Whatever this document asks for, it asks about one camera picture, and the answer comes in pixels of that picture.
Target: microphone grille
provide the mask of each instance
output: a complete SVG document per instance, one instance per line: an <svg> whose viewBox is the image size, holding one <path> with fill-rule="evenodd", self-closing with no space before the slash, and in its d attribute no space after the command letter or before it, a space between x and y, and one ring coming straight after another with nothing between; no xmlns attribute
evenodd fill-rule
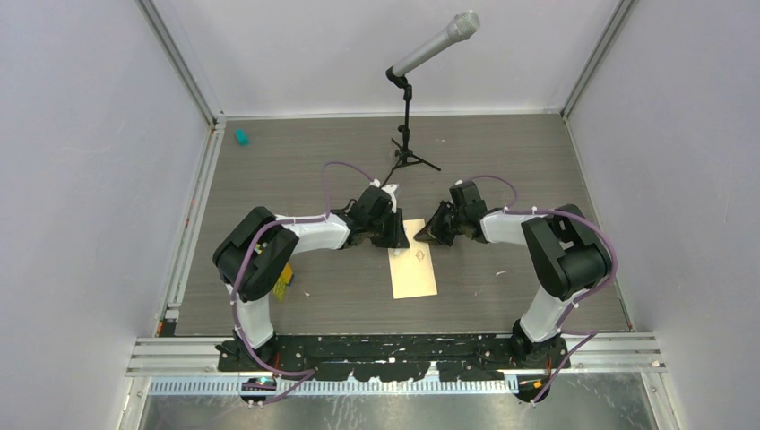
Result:
<svg viewBox="0 0 760 430"><path fill-rule="evenodd" d="M460 40L467 40L480 28L480 17L475 11L460 13L453 18Z"/></svg>

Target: microphone head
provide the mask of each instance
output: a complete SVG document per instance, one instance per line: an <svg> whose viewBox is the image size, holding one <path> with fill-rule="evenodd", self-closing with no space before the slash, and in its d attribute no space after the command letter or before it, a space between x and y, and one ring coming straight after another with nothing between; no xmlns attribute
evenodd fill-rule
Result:
<svg viewBox="0 0 760 430"><path fill-rule="evenodd" d="M467 40L480 28L480 18L475 11L460 13L446 26L446 33L454 42Z"/></svg>

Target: black stand pole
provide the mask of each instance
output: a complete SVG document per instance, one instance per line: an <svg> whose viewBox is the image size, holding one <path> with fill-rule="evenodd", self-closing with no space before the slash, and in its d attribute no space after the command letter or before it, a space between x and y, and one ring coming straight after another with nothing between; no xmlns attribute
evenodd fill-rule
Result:
<svg viewBox="0 0 760 430"><path fill-rule="evenodd" d="M385 186L388 183L388 180L391 179L391 175L393 172L396 171L398 168L406 168L407 166L414 166L415 164L427 164L428 166L434 168L437 171L441 171L441 168L436 166L435 164L432 164L428 162L427 160L421 158L420 156L414 155L414 152L409 149L409 136L410 136L410 130L409 130L409 104L411 102L411 85L406 80L406 76L402 76L401 78L393 75L392 67L385 71L385 76L388 77L388 79L393 82L397 87L404 90L404 102L406 102L406 108L404 110L404 124L399 125L399 132L402 134L402 144L399 144L395 139L391 139L391 142L393 142L394 145L398 147L398 149L395 151L395 156L398 158L398 161L396 161L395 166L391 168L391 172L388 173L388 176L383 181L383 186Z"/></svg>

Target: robotic arm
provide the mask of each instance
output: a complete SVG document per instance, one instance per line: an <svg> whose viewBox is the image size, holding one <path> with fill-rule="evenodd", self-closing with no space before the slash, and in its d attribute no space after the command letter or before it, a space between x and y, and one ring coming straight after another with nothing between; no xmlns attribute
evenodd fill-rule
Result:
<svg viewBox="0 0 760 430"><path fill-rule="evenodd" d="M557 344L567 307L609 274L607 250L590 229L573 219L488 210L471 181L460 181L449 192L452 200L440 203L415 240L451 246L464 235L483 244L527 246L540 288L531 307L514 323L509 347L518 364L543 362ZM583 216L572 204L558 209Z"/></svg>
<svg viewBox="0 0 760 430"><path fill-rule="evenodd" d="M269 318L269 292L294 254L315 249L346 249L366 239L382 248L409 248L403 230L402 209L396 207L398 185L369 186L359 199L345 210L333 210L321 222L298 224L298 218L274 215L264 207L254 208L221 243L213 255L222 282L232 292L243 258L254 235L276 219L293 223L270 228L260 240L260 252L246 268L238 298L240 323L247 340L266 361L267 351L260 349L274 336Z"/></svg>

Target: teal object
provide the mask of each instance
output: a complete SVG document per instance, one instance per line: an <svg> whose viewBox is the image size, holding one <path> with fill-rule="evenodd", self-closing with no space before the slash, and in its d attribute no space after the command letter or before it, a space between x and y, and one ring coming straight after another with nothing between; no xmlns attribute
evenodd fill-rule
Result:
<svg viewBox="0 0 760 430"><path fill-rule="evenodd" d="M246 136L246 132L243 130L235 130L235 139L243 146L248 145L248 136Z"/></svg>

